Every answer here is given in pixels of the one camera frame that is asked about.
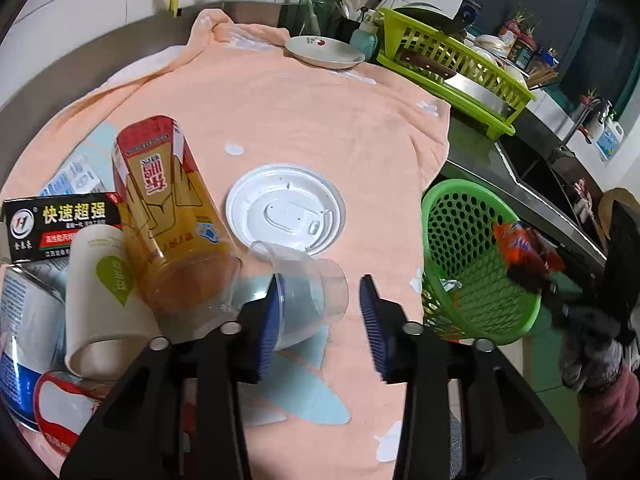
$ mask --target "person's hand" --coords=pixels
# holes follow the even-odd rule
[[[585,342],[571,332],[562,336],[560,373],[564,386],[575,392],[598,393],[609,388],[620,376],[622,345],[607,342]]]

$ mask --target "white paper cup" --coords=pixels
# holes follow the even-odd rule
[[[161,335],[140,297],[119,229],[98,224],[76,233],[65,317],[66,366],[99,381],[117,380],[145,345]]]

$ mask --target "plastic bottle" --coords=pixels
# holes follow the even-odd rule
[[[371,60],[378,47],[378,26],[375,22],[377,16],[378,13],[375,10],[368,10],[360,28],[353,31],[349,42],[364,54],[365,61]]]
[[[600,149],[600,158],[602,160],[609,160],[617,152],[620,144],[622,144],[624,135],[625,131],[620,126],[620,123],[607,117],[604,130],[596,142]]]

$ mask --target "green glass jar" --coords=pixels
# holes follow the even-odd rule
[[[338,0],[300,0],[296,13],[296,36],[331,37],[340,16]]]

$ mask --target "red can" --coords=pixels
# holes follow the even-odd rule
[[[111,384],[81,379],[68,372],[47,372],[38,380],[33,411],[51,447],[67,456]]]

